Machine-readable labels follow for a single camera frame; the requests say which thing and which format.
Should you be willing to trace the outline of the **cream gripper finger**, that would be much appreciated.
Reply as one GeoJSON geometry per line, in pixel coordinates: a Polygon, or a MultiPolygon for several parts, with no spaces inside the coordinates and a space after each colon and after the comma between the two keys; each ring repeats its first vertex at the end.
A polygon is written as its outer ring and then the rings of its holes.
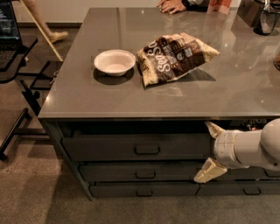
{"type": "Polygon", "coordinates": [[[225,131],[223,128],[213,122],[205,121],[205,125],[207,126],[208,131],[213,138],[217,138],[219,134],[225,131]]]}
{"type": "Polygon", "coordinates": [[[209,157],[195,175],[194,181],[197,183],[206,183],[211,179],[215,179],[223,175],[227,171],[227,167],[221,165],[217,160],[209,157]]]}

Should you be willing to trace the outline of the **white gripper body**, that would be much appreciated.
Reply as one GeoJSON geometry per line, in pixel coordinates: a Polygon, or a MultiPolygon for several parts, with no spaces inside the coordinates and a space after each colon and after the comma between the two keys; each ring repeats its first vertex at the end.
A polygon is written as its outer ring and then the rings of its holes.
{"type": "Polygon", "coordinates": [[[225,130],[214,141],[213,154],[217,161],[228,169],[249,168],[235,155],[235,138],[239,133],[239,130],[225,130]]]}

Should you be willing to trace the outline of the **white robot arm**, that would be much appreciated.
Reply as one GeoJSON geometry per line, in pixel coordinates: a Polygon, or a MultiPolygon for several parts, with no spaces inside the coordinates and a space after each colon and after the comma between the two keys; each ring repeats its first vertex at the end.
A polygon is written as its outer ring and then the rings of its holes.
{"type": "Polygon", "coordinates": [[[197,183],[206,183],[228,171],[250,166],[271,171],[280,170],[280,119],[268,122],[262,129],[228,130],[206,122],[214,138],[214,158],[208,158],[194,177],[197,183]]]}

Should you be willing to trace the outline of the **person's hand on counter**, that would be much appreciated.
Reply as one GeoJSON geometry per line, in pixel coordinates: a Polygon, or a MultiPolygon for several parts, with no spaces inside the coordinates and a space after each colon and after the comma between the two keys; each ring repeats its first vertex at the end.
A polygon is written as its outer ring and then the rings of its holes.
{"type": "Polygon", "coordinates": [[[186,10],[182,0],[159,0],[156,6],[162,13],[169,13],[170,15],[186,10]]]}

